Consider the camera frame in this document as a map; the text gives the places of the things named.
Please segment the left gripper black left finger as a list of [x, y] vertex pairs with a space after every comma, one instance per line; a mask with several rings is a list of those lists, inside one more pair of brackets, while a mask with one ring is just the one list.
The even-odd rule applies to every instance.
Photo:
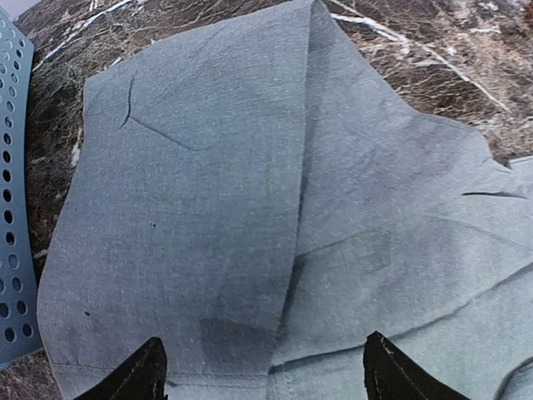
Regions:
[[100, 383], [75, 400], [167, 400], [167, 355], [151, 337]]

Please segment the grey long sleeve shirt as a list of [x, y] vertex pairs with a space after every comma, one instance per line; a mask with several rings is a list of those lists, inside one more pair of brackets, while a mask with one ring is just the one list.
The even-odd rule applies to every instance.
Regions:
[[468, 398], [531, 398], [531, 185], [320, 2], [162, 40], [83, 100], [37, 305], [65, 398], [159, 337], [172, 399], [363, 399], [373, 332]]

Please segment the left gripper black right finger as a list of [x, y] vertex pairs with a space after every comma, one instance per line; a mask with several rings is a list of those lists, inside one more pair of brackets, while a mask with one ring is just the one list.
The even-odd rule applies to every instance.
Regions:
[[367, 337], [363, 366], [370, 400], [468, 400], [433, 378], [380, 332]]

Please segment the light blue plastic basket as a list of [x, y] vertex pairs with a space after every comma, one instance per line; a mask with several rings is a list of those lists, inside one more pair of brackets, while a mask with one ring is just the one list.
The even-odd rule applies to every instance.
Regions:
[[26, 121], [34, 46], [1, 14], [1, 369], [38, 352], [37, 279], [26, 199]]

